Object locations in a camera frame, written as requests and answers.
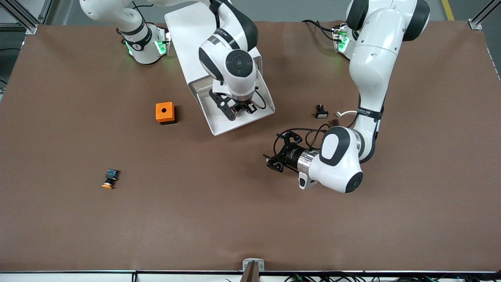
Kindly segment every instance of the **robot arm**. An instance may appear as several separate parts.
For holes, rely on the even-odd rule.
[[[166,31],[146,24],[139,12],[125,8],[131,0],[80,0],[84,13],[95,21],[115,24],[129,53],[141,64],[152,64],[165,55]]]
[[[191,0],[148,0],[159,6],[172,6]],[[255,112],[252,98],[256,92],[257,65],[249,51],[258,43],[254,22],[228,0],[199,0],[224,24],[200,46],[198,57],[214,79],[210,97],[229,120],[245,110]]]
[[[386,90],[402,41],[417,38],[428,20],[424,0],[352,0],[347,26],[336,31],[341,41],[336,48],[350,59],[350,75],[360,92],[357,116],[353,128],[327,130],[320,152],[296,145],[302,150],[300,155],[279,162],[297,169],[300,188],[318,181],[349,193],[360,185],[360,164],[374,154]],[[274,164],[277,159],[269,158],[268,166]]]
[[[173,6],[193,0],[148,0],[159,6]],[[86,15],[96,21],[116,24],[125,38],[130,54],[142,64],[156,62],[166,53],[167,36],[163,29],[145,24],[140,14],[125,8],[131,0],[80,0]],[[198,56],[207,73],[214,79],[209,93],[229,120],[236,113],[248,113],[264,107],[252,100],[256,93],[257,65],[249,51],[258,43],[254,22],[237,10],[229,0],[199,0],[205,4],[223,26],[199,48]]]

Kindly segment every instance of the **small black part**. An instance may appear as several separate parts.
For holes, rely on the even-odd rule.
[[[219,7],[221,4],[224,2],[224,0],[210,0],[210,5],[209,5],[209,10],[216,15],[217,10],[219,10]]]
[[[358,36],[359,36],[358,32],[354,31],[354,30],[351,30],[351,35],[353,35],[353,39],[355,39],[355,41],[357,41]]]
[[[354,31],[360,30],[369,11],[369,0],[353,0],[346,24]]]
[[[421,34],[421,31],[423,31],[429,15],[430,6],[428,6],[428,3],[425,0],[417,0],[416,8],[405,31],[403,41],[416,39]]]
[[[329,116],[329,112],[324,110],[324,105],[317,105],[317,111],[315,113],[315,118],[327,118]]]
[[[216,80],[224,80],[219,69],[202,48],[198,48],[198,59],[202,64],[204,64],[204,66],[206,66],[207,69],[209,69],[209,71],[215,76]]]
[[[237,77],[248,77],[254,68],[252,57],[246,51],[237,49],[226,56],[226,68]]]
[[[247,101],[237,101],[231,98],[223,98],[218,93],[213,93],[212,90],[209,91],[209,96],[217,104],[217,107],[226,115],[226,117],[233,121],[236,119],[235,113],[245,110],[246,112],[252,114],[258,109],[254,106],[250,100]],[[228,102],[233,101],[235,104],[233,106],[228,106]]]
[[[298,172],[298,159],[306,148],[298,144],[303,141],[303,138],[293,131],[287,131],[284,134],[277,136],[284,140],[284,146],[280,152],[273,157],[265,156],[268,159],[266,166],[274,171],[283,172],[284,167]]]
[[[236,19],[242,26],[243,33],[247,39],[247,51],[252,50],[258,44],[258,28],[251,19],[233,7],[228,1],[224,0],[223,2],[235,14]]]
[[[240,46],[235,41],[235,38],[233,38],[233,36],[231,36],[226,30],[219,28],[219,29],[216,29],[214,34],[221,36],[226,42],[228,42],[229,46],[232,49],[240,49]]]
[[[362,179],[364,178],[364,174],[362,172],[356,173],[350,181],[348,181],[348,184],[346,185],[346,191],[345,193],[351,193],[353,192],[358,186],[360,186],[360,183],[362,183]]]
[[[325,138],[331,134],[335,134],[338,137],[339,143],[338,147],[334,151],[334,154],[330,159],[326,159],[322,156],[320,153],[320,161],[326,165],[329,166],[335,166],[341,161],[343,158],[344,154],[348,150],[348,147],[350,146],[350,134],[348,133],[347,129],[341,127],[341,126],[335,126],[331,127],[327,132],[324,134],[324,138],[322,139],[322,145],[321,148],[324,147],[324,141]]]
[[[118,180],[118,176],[120,175],[119,170],[114,170],[114,169],[108,169],[108,172],[106,173],[106,179],[113,181],[115,179]]]

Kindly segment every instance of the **orange box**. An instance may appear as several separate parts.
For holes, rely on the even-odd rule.
[[[176,111],[172,102],[158,103],[155,106],[157,122],[161,125],[176,123]]]

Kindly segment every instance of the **brown mat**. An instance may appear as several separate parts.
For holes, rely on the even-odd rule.
[[[172,56],[113,26],[39,26],[0,104],[0,269],[498,270],[501,83],[482,32],[404,43],[364,181],[302,191],[265,166],[275,133],[356,109],[349,62],[304,23],[258,23],[275,114],[212,136]],[[159,125],[155,103],[180,122]],[[342,125],[351,117],[341,120]],[[115,190],[101,188],[122,170]]]

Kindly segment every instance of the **green led light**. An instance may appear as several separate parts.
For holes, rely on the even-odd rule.
[[[133,56],[132,51],[130,50],[130,46],[127,42],[125,42],[125,46],[127,46],[127,49],[129,50],[129,55]]]
[[[156,47],[157,47],[158,52],[160,53],[160,55],[165,54],[165,47],[164,47],[165,44],[163,44],[162,42],[158,42],[158,41],[155,41],[155,43],[156,43],[155,45],[156,45]]]

